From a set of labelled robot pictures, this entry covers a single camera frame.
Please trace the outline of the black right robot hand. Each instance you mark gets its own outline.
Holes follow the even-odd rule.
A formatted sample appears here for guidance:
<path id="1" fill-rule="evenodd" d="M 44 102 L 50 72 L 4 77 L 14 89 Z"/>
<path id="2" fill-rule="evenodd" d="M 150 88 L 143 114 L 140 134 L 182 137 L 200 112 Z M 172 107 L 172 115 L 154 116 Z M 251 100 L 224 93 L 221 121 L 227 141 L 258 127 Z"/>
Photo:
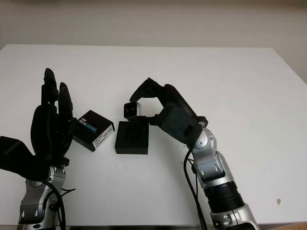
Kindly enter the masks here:
<path id="1" fill-rule="evenodd" d="M 179 91 L 170 84 L 161 86 L 151 78 L 147 78 L 132 94 L 130 102 L 138 101 L 141 98 L 157 98 L 162 106 L 167 103 L 174 103 L 196 119 L 203 127 L 207 127 L 208 120 L 205 116 L 197 116 L 189 104 L 185 101 Z"/>

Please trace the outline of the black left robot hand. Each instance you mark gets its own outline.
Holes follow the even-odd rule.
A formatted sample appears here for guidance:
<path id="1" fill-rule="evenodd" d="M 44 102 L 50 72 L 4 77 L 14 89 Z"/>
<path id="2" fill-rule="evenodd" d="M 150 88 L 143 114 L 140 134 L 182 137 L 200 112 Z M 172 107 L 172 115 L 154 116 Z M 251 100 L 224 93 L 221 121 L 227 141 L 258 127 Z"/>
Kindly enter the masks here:
<path id="1" fill-rule="evenodd" d="M 54 72 L 45 69 L 41 86 L 41 104 L 35 109 L 31 124 L 31 143 L 35 157 L 50 164 L 68 166 L 65 157 L 73 138 L 76 118 L 68 86 L 57 87 Z"/>

